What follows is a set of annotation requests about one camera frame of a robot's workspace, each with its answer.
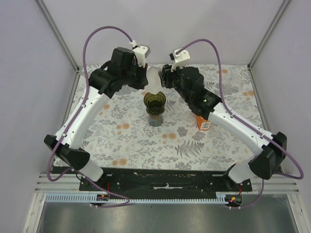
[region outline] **floral tablecloth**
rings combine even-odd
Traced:
[[[192,66],[200,69],[205,87],[219,95],[218,67]],[[99,67],[88,65],[88,73]],[[224,65],[222,69],[227,103],[262,127],[247,67]],[[85,86],[82,73],[71,110]],[[95,117],[81,147],[102,167],[227,170],[252,156],[240,140],[216,124],[212,123],[208,131],[199,131],[194,114],[179,94],[174,89],[164,89],[163,93],[167,98],[164,123],[154,128],[148,124],[145,108],[141,108],[146,92],[124,86]],[[66,166],[58,158],[54,165]]]

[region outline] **wall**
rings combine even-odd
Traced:
[[[215,43],[224,64],[248,64],[282,0],[44,2],[79,65],[88,35],[106,25],[121,27],[138,43],[151,46],[151,64],[170,62],[168,54],[173,49],[199,38]],[[127,43],[120,32],[100,32],[89,43],[87,63],[104,63],[115,47],[127,47]],[[196,45],[190,51],[191,63],[217,63],[209,45]]]
[[[74,71],[34,0],[1,2],[0,232],[21,232]]]
[[[301,164],[299,188],[311,216],[311,1],[294,0],[253,68],[271,130],[288,137],[288,151]],[[297,171],[290,161],[286,172]]]

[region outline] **table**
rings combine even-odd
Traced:
[[[100,66],[88,65],[88,73]],[[192,66],[200,69],[205,87],[219,95],[218,66]],[[222,69],[228,105],[262,127],[247,66],[223,65]],[[71,110],[85,86],[82,73]],[[179,94],[174,89],[164,89],[163,93],[167,98],[164,123],[151,127],[143,104],[146,92],[124,86],[95,117],[81,147],[101,167],[227,170],[252,156],[240,140],[216,124],[208,131],[199,131],[194,114]],[[54,165],[68,166],[58,158]]]

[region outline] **gray wall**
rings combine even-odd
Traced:
[[[75,60],[87,36],[114,25],[137,43],[149,45],[150,64],[171,62],[168,54],[188,42],[215,43],[224,64],[248,64],[282,0],[44,0]],[[113,48],[128,46],[120,32],[107,30],[88,45],[87,63],[104,63]],[[189,49],[191,63],[216,64],[209,45]]]
[[[273,132],[305,172],[299,189],[311,216],[311,1],[293,0],[253,69]],[[297,174],[290,161],[285,171]]]
[[[74,71],[34,0],[1,1],[0,232],[22,230]]]

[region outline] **robotic arm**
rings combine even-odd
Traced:
[[[206,120],[218,124],[230,133],[234,134],[253,152],[254,156],[246,161],[231,166],[224,177],[230,182],[241,183],[246,179],[258,176],[262,179],[270,179],[285,158],[285,154],[267,139],[253,132],[230,115],[220,97],[204,88],[204,77],[195,67],[184,67],[190,59],[189,53],[184,50],[176,54],[175,50],[170,57],[175,61],[173,65],[164,65],[159,72],[163,87],[174,88],[193,113]],[[261,133],[277,142],[286,149],[287,137],[278,132],[273,135],[260,127],[252,124],[247,119],[232,113]]]
[[[47,135],[44,139],[45,144],[53,149],[60,137],[64,136],[55,154],[93,181],[102,176],[103,170],[91,160],[88,152],[80,148],[86,131],[103,105],[114,93],[121,90],[122,86],[143,89],[148,84],[146,57],[150,54],[150,48],[144,45],[137,46],[135,41],[131,44],[132,50],[121,47],[114,49],[111,60],[92,72],[87,101],[67,134],[64,134],[64,130],[82,105],[83,97],[64,126],[55,135]]]

